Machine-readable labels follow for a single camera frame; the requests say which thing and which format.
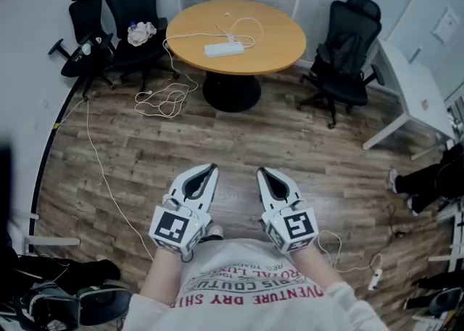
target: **round wooden table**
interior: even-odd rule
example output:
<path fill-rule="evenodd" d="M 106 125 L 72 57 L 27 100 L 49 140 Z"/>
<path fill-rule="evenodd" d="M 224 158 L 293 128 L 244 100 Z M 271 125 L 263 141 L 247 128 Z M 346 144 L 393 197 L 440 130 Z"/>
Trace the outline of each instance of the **round wooden table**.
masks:
<path fill-rule="evenodd" d="M 221 34 L 217 23 L 229 33 L 232 24 L 242 17 L 255 18 L 264 30 L 259 40 L 261 29 L 256 22 L 244 20 L 237 23 L 232 34 L 249 35 L 256 40 L 244 54 L 214 58 L 204 55 L 205 45 L 227 43 L 226 37 L 198 35 L 167 41 L 179 59 L 206 70 L 204 97 L 211 106 L 225 112 L 241 112 L 253 107 L 261 95 L 260 84 L 254 76 L 282 70 L 303 55 L 306 37 L 300 26 L 287 14 L 263 3 L 213 0 L 183 10 L 170 22 L 166 32 L 168 38 L 192 33 Z M 247 38 L 237 40 L 250 42 Z"/>

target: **black office chair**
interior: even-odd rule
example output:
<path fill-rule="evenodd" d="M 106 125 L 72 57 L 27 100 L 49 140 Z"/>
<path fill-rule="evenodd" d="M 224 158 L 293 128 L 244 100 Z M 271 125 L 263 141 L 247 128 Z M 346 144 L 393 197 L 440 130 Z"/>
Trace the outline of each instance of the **black office chair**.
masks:
<path fill-rule="evenodd" d="M 142 71 L 141 91 L 145 91 L 146 77 L 150 68 L 172 72 L 172 68 L 157 62 L 166 50 L 162 42 L 166 38 L 167 19 L 158 18 L 157 0 L 106 0 L 116 23 L 117 37 L 121 39 L 117 45 L 113 67 L 123 71 L 121 81 L 131 73 Z M 132 46 L 128 42 L 128 27 L 130 23 L 151 22 L 157 29 L 156 35 L 140 46 Z"/>
<path fill-rule="evenodd" d="M 326 98 L 331 112 L 333 129 L 336 125 L 334 101 L 347 105 L 347 113 L 353 106 L 364 106 L 368 102 L 366 85 L 377 79 L 384 85 L 378 68 L 372 64 L 373 74 L 364 79 L 362 72 L 366 54 L 382 29 L 381 11 L 371 0 L 334 1 L 331 4 L 327 39 L 319 44 L 318 55 L 309 75 L 300 82 L 309 80 L 320 93 L 302 101 L 298 109 Z"/>
<path fill-rule="evenodd" d="M 102 29 L 102 0 L 73 0 L 70 5 L 70 15 L 74 26 L 75 40 L 79 45 L 92 42 L 91 53 L 83 54 L 81 47 L 69 54 L 61 45 L 63 39 L 58 40 L 49 51 L 49 55 L 58 51 L 67 61 L 61 70 L 66 77 L 83 77 L 85 89 L 82 96 L 87 98 L 87 91 L 95 77 L 100 77 L 112 89 L 112 82 L 103 74 L 103 70 L 111 65 L 112 53 L 115 47 L 111 44 L 112 33 L 106 34 Z"/>

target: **person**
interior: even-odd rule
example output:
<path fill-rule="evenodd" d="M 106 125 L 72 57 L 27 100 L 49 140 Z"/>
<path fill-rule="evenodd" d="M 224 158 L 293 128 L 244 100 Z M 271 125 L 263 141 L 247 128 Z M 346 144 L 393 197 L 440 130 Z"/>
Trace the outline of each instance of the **person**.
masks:
<path fill-rule="evenodd" d="M 189 263 L 157 249 L 124 330 L 387 330 L 313 244 L 286 257 L 220 226 L 202 240 Z"/>
<path fill-rule="evenodd" d="M 394 193 L 407 193 L 407 207 L 416 217 L 439 197 L 453 199 L 464 195 L 464 147 L 456 144 L 434 164 L 409 175 L 391 169 L 389 182 Z"/>

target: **white desk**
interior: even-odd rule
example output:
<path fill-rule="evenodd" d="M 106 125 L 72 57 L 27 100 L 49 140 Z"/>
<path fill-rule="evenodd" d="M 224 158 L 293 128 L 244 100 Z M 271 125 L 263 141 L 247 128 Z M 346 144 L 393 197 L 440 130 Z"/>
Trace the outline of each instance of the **white desk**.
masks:
<path fill-rule="evenodd" d="M 365 142 L 362 148 L 368 150 L 408 120 L 428 125 L 454 138 L 444 100 L 430 71 L 417 62 L 410 64 L 401 51 L 381 39 L 377 40 L 374 49 L 373 56 L 381 57 L 386 63 L 389 71 L 386 77 L 396 82 L 403 113 Z"/>

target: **forearm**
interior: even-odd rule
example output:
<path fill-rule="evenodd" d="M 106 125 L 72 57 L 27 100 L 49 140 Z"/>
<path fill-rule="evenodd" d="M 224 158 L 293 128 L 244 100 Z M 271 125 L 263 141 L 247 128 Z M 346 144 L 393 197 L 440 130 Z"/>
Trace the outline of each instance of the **forearm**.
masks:
<path fill-rule="evenodd" d="M 332 268 L 313 244 L 292 252 L 291 259 L 300 273 L 310 278 L 324 290 L 334 283 L 343 282 L 340 274 Z"/>
<path fill-rule="evenodd" d="M 181 256 L 158 248 L 140 295 L 170 306 L 181 285 Z"/>

